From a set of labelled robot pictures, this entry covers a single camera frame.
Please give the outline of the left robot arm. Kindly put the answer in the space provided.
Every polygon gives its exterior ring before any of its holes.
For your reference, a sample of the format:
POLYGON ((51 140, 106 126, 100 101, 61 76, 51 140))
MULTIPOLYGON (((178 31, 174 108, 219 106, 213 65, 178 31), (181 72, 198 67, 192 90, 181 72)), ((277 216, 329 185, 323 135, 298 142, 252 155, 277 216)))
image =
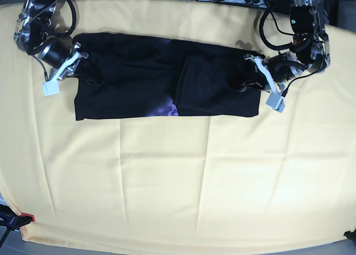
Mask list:
POLYGON ((248 72, 240 78, 230 80, 233 91, 248 89, 272 91, 279 87, 278 95, 285 97, 290 86, 300 79, 324 71, 330 65, 329 36, 325 30, 323 0, 244 0, 247 4, 262 2, 266 7, 262 14, 258 32, 261 41, 277 56, 263 59, 246 56, 248 72), (288 3, 292 41, 286 44, 272 44, 265 34, 268 16, 288 3))

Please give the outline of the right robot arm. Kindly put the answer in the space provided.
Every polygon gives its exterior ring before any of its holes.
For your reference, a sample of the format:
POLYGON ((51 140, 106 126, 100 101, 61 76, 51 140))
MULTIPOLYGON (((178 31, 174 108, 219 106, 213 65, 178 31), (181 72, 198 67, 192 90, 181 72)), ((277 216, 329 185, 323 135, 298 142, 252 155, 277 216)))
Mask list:
POLYGON ((71 10, 70 28, 61 33, 52 27, 51 18, 58 1, 26 0, 13 35, 18 49, 41 65, 47 82, 75 77, 80 62, 88 58, 78 42, 70 47, 61 41, 69 37, 77 25, 77 13, 72 0, 65 0, 71 10))

